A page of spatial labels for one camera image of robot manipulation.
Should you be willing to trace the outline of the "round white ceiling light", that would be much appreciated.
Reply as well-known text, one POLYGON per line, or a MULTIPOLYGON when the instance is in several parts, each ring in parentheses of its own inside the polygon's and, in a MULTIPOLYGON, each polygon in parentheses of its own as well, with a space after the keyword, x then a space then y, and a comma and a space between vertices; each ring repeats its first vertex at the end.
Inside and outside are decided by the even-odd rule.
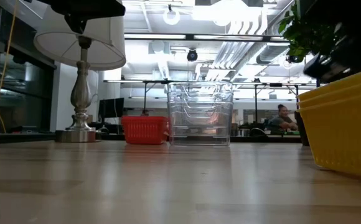
POLYGON ((181 14, 179 11, 175 10, 171 4, 168 4, 162 18, 166 24, 174 26, 180 21, 181 14))

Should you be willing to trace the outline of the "red plastic mesh basket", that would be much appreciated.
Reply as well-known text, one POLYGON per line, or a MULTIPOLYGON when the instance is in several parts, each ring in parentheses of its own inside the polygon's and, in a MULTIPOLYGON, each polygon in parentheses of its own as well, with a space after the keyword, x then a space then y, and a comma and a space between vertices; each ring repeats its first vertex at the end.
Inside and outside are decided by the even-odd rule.
POLYGON ((164 116, 123 116, 121 124, 127 144, 160 145, 167 141, 167 118, 164 116))

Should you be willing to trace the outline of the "clear plastic bin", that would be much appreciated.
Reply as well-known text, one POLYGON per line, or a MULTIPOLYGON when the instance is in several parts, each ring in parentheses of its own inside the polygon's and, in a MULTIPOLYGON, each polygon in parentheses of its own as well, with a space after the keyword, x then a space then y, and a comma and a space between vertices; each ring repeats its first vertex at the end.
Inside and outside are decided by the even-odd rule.
POLYGON ((173 82, 167 86, 168 94, 178 92, 200 92, 200 93, 232 93, 233 85, 228 82, 173 82))
POLYGON ((167 105, 172 145, 230 144, 232 102, 171 101, 167 105))
POLYGON ((226 138, 230 135, 232 93, 170 93, 167 108, 174 136, 226 138))

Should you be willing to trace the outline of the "yellow plastic mesh basket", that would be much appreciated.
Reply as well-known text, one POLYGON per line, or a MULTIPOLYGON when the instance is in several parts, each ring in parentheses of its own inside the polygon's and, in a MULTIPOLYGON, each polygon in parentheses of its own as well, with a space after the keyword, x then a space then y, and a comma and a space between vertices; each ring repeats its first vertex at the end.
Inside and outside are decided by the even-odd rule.
POLYGON ((343 88, 347 88, 353 85, 357 85, 361 83, 361 72, 353 74, 351 76, 345 77, 343 79, 334 81, 332 83, 326 84, 324 86, 320 86, 313 90, 307 91, 297 96, 299 101, 308 100, 315 96, 323 95, 330 91, 341 90, 343 88))
POLYGON ((361 95, 299 112, 315 164, 361 177, 361 95))
POLYGON ((347 86, 322 86, 299 96, 299 108, 307 108, 361 95, 361 83, 347 86))

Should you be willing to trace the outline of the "green plant in black pot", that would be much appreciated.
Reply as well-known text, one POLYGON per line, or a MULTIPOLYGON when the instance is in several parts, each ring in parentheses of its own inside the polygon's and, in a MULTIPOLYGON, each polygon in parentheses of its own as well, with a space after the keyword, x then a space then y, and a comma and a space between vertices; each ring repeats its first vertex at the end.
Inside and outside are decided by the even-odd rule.
POLYGON ((306 56, 328 56, 335 44, 340 40, 340 35, 335 30, 334 24, 321 24, 299 13, 300 0, 293 0, 293 5, 284 13, 278 22, 278 32, 289 42, 286 61, 301 63, 306 61, 306 56))

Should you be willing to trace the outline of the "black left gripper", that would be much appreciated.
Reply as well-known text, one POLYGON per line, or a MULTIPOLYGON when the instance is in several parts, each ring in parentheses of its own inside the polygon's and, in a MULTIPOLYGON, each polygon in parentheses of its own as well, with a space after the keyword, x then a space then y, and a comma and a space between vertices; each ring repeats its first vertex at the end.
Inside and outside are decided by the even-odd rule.
POLYGON ((39 0, 53 11, 64 15, 73 32, 84 33, 87 20, 81 18, 104 18, 124 16, 126 8, 117 0, 39 0))

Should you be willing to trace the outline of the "black computer monitor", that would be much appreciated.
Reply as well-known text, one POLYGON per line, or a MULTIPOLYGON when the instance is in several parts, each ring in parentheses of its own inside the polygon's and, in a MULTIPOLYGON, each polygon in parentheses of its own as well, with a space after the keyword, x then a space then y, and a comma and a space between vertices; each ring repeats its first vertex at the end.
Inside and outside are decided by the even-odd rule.
POLYGON ((100 100, 98 114, 102 118, 120 118, 123 110, 124 98, 100 100))

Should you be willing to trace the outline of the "white shade silver table lamp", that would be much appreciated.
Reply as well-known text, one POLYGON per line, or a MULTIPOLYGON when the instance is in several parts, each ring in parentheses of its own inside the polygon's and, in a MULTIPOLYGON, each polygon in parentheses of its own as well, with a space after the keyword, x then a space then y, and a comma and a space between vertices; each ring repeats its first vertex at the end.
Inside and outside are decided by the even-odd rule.
POLYGON ((114 70, 126 63, 123 17, 81 18, 87 20, 84 33, 73 32, 64 15, 47 4, 34 37, 36 49, 57 62, 77 68, 70 95, 74 107, 72 124, 56 134, 95 133, 87 123, 91 104, 88 72, 114 70))

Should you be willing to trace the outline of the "black overhead crossbar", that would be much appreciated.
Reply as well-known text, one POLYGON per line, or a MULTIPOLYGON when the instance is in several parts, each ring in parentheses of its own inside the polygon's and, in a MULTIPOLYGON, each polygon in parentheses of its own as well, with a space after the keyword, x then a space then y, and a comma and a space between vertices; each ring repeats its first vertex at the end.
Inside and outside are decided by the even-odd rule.
POLYGON ((126 40, 288 43, 280 35, 125 33, 126 40))

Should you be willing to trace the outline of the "black framed background table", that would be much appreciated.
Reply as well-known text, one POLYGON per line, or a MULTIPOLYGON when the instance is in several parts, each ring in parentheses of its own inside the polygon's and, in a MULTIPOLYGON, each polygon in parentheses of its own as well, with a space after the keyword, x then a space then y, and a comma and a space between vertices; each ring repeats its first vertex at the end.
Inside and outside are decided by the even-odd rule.
POLYGON ((297 96, 320 87, 316 83, 259 83, 232 82, 234 108, 238 110, 237 121, 260 122, 259 111, 277 111, 282 104, 288 110, 296 111, 297 96))
POLYGON ((164 80, 104 80, 111 98, 123 98, 125 108, 167 108, 164 80))

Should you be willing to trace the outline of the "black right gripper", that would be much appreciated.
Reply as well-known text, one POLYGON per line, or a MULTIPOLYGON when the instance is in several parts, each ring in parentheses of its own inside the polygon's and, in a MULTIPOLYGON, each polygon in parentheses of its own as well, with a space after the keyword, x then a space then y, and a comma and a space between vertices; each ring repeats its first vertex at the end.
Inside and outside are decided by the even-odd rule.
POLYGON ((320 27, 309 32, 313 59, 303 73, 330 83, 361 72, 361 30, 320 27))

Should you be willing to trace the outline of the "black table edge rail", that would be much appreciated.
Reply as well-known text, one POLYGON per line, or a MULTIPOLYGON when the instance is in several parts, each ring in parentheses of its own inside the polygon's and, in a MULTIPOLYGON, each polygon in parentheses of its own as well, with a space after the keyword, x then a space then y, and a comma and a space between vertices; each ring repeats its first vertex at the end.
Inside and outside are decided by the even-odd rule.
MULTIPOLYGON (((29 141, 48 141, 56 140, 63 142, 95 142, 99 140, 107 141, 124 141, 124 135, 116 134, 95 134, 95 133, 81 133, 81 134, 1 134, 0 144, 13 143, 13 142, 29 142, 29 141)), ((297 135, 285 135, 285 136, 255 136, 255 137, 243 137, 243 136, 231 136, 230 142, 259 142, 259 143, 302 143, 301 137, 297 135)))

